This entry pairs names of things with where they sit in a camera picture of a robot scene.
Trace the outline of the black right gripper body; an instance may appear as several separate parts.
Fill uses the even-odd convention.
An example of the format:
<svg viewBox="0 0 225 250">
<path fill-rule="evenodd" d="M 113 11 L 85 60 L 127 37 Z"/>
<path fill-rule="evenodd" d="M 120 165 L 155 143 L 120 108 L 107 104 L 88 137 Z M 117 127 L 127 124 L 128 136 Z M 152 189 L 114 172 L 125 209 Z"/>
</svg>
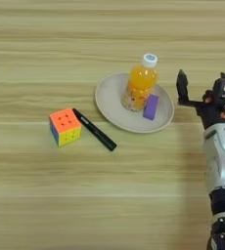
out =
<svg viewBox="0 0 225 250">
<path fill-rule="evenodd" d="M 205 129 L 215 124 L 225 123 L 225 107 L 214 100 L 213 92 L 210 90 L 204 93 L 201 102 L 191 101 L 187 95 L 178 94 L 178 103 L 193 107 Z"/>
</svg>

